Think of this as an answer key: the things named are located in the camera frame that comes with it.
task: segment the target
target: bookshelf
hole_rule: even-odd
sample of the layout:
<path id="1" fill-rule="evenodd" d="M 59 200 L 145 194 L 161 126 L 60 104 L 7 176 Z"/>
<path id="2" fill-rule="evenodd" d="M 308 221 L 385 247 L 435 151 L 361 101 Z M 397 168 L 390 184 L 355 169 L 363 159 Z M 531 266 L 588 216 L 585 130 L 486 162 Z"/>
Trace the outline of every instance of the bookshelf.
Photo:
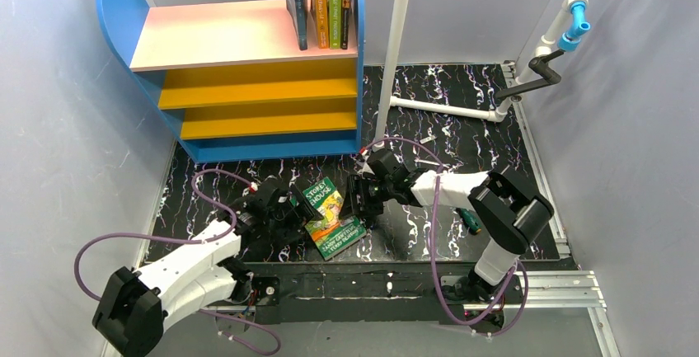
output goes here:
<path id="1" fill-rule="evenodd" d="M 285 0 L 96 5 L 115 57 L 195 162 L 359 151 L 364 0 L 347 50 L 318 49 L 308 23 L 303 51 Z"/>

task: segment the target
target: orange book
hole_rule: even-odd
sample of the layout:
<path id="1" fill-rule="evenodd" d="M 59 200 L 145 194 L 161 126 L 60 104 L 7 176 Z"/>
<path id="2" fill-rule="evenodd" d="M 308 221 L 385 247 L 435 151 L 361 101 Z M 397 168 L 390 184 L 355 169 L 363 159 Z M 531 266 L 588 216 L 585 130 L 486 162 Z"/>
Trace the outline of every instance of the orange book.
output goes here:
<path id="1" fill-rule="evenodd" d="M 316 20 L 316 33 L 318 35 L 318 48 L 330 48 L 328 40 L 328 18 L 327 18 L 327 0 L 312 0 L 311 14 Z"/>

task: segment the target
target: black marble tabletop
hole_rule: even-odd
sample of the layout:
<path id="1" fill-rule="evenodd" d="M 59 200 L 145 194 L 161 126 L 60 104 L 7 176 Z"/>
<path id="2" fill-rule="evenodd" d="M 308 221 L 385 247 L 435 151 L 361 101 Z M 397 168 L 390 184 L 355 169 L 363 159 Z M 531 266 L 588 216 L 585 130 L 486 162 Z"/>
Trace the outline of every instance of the black marble tabletop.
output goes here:
<path id="1" fill-rule="evenodd" d="M 368 143 L 374 136 L 381 91 L 382 68 L 364 69 L 364 119 L 362 135 Z M 394 95 L 478 110 L 495 108 L 494 93 L 505 87 L 499 65 L 452 64 L 399 67 L 396 71 Z M 509 164 L 535 182 L 527 150 L 514 111 L 500 124 L 470 118 L 441 115 L 400 107 L 391 108 L 387 135 L 407 139 L 435 136 L 426 146 L 434 150 L 450 170 L 457 172 L 488 171 Z M 407 143 L 391 143 L 409 169 L 436 169 L 428 156 Z M 301 157 L 264 161 L 209 163 L 195 165 L 181 147 L 172 159 L 167 184 L 162 192 L 153 234 L 158 236 L 193 237 L 217 214 L 211 205 L 197 198 L 191 190 L 192 175 L 201 169 L 217 167 L 232 171 L 250 181 L 261 182 L 269 177 L 295 183 L 301 190 L 329 177 L 342 192 L 348 174 L 361 168 L 361 157 Z M 207 175 L 199 184 L 216 200 L 232 202 L 241 195 L 243 185 L 224 176 Z M 337 261 L 426 261 L 429 259 L 426 234 L 431 226 L 430 211 L 424 208 L 386 204 L 383 215 L 367 223 L 368 235 L 332 260 Z M 440 207 L 437 221 L 437 254 L 439 260 L 476 261 L 489 240 L 487 232 L 471 235 L 458 216 Z M 176 246 L 151 243 L 145 261 L 154 261 Z M 558 260 L 556 244 L 547 228 L 531 245 L 527 260 Z M 322 261 L 310 238 L 274 249 L 269 243 L 243 246 L 244 261 Z"/>

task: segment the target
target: pipe elbow joint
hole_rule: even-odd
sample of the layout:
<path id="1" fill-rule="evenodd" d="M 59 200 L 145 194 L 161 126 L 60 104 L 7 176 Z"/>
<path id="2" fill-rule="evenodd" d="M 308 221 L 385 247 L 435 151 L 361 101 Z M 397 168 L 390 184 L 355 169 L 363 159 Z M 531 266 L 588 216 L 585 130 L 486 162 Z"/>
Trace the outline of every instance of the pipe elbow joint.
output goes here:
<path id="1" fill-rule="evenodd" d="M 582 1 L 573 2 L 570 4 L 570 13 L 573 15 L 573 24 L 570 29 L 563 33 L 563 36 L 558 40 L 558 48 L 565 52 L 574 51 L 580 44 L 580 37 L 587 33 L 591 25 L 585 19 L 585 3 Z"/>

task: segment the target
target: pink shelf top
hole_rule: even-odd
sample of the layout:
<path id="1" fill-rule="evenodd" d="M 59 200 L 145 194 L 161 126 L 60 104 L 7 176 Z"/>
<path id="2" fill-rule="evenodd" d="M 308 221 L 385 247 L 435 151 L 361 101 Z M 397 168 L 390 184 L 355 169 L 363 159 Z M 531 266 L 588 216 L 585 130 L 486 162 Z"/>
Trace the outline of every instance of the pink shelf top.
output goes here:
<path id="1" fill-rule="evenodd" d="M 307 18 L 308 49 L 298 48 L 285 0 L 152 7 L 131 60 L 132 71 L 357 57 L 354 18 L 348 49 L 318 49 Z"/>

